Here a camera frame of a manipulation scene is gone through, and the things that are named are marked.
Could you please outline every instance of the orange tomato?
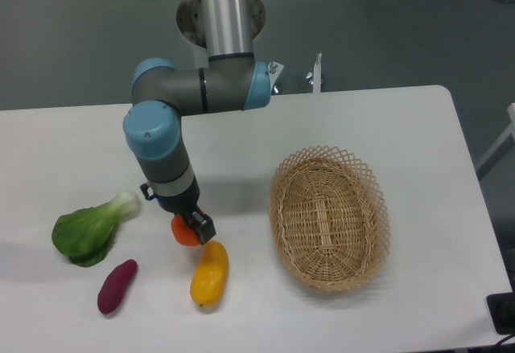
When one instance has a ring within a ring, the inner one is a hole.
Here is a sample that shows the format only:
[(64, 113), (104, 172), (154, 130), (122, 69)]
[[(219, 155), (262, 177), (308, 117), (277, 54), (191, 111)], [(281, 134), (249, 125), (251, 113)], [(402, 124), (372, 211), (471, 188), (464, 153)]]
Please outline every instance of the orange tomato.
[(195, 232), (187, 226), (183, 217), (179, 214), (171, 220), (171, 231), (182, 246), (198, 246), (200, 244)]

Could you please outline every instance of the oval basket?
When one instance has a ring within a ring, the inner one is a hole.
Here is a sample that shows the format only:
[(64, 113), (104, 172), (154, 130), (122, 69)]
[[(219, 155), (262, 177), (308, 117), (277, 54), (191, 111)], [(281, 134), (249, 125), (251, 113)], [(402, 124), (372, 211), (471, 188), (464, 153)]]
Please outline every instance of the oval basket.
[(367, 164), (338, 148), (300, 150), (277, 169), (270, 224), (286, 267), (325, 292), (372, 279), (389, 251), (385, 201)]

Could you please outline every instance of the white table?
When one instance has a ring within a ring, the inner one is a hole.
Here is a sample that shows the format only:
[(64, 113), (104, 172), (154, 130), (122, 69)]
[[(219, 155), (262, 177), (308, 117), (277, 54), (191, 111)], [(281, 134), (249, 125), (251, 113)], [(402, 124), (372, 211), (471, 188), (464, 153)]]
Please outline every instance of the white table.
[[(495, 343), (486, 296), (510, 291), (451, 96), (438, 86), (277, 96), (266, 109), (188, 117), (184, 141), (231, 271), (220, 307), (189, 297), (198, 248), (144, 202), (107, 258), (70, 265), (51, 232), (61, 214), (138, 190), (128, 105), (0, 113), (0, 350), (402, 352)], [(267, 215), (271, 177), (289, 154), (329, 145), (377, 176), (391, 250), (363, 289), (333, 297), (283, 267)], [(139, 272), (106, 319), (97, 292), (126, 259)]]

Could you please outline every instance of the blue joint cap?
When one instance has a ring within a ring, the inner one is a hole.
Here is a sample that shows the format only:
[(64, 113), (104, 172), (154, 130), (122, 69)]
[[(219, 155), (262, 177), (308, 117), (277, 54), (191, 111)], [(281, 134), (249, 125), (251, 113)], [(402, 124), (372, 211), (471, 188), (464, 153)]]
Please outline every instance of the blue joint cap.
[(264, 108), (270, 103), (271, 97), (268, 65), (258, 61), (254, 66), (252, 84), (250, 84), (249, 94), (247, 95), (243, 110)]
[(132, 79), (132, 86), (134, 86), (134, 83), (136, 80), (140, 77), (141, 74), (144, 72), (151, 70), (153, 68), (159, 68), (159, 67), (165, 67), (170, 68), (172, 70), (177, 70), (175, 65), (169, 61), (165, 60), (164, 58), (147, 58), (146, 60), (140, 62), (136, 69), (134, 69), (134, 76)]
[(170, 106), (161, 101), (143, 101), (123, 119), (127, 144), (136, 158), (160, 160), (180, 142), (180, 122)]

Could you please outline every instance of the green leafy vegetable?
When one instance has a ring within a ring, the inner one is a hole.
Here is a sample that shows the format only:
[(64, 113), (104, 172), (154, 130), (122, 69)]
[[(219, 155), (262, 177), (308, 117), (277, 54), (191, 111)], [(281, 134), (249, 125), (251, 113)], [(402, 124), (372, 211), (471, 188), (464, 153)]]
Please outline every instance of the green leafy vegetable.
[(108, 203), (60, 216), (51, 233), (52, 243), (72, 263), (93, 266), (103, 261), (113, 247), (120, 223), (136, 216), (139, 209), (138, 195), (119, 192)]

